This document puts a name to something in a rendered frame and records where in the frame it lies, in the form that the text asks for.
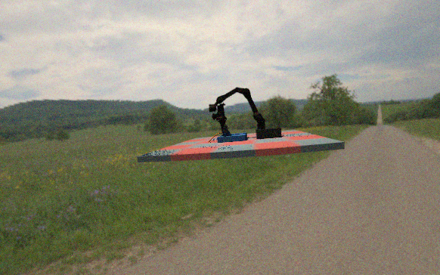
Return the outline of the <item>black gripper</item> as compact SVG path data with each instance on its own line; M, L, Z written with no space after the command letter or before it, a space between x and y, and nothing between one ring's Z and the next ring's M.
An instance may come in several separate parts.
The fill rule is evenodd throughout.
M226 117L225 117L225 111L224 110L219 110L218 112L218 117L216 118L216 120L219 120L218 122L220 122L221 127L223 128L225 126L225 122L226 122Z

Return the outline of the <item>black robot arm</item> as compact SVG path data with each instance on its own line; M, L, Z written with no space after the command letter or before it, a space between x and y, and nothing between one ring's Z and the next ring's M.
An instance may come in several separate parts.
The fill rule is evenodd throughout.
M253 102L253 99L251 98L251 94L248 88L235 88L231 91L229 91L227 94L224 94L220 97L217 97L216 99L216 103L215 104L209 104L209 111L210 112L214 112L218 109L219 110L224 110L224 101L230 97L231 95L235 94L235 93L241 93L243 94L243 96L247 99L252 111L253 111L253 117L254 119L258 122L257 124L257 129L265 129L265 120L263 119L262 115L260 114L260 112L256 109L256 105ZM223 103L223 104L221 104ZM219 104L219 105L218 105ZM216 108L217 106L217 108ZM218 117L218 113L216 114L212 114L212 118L216 119Z

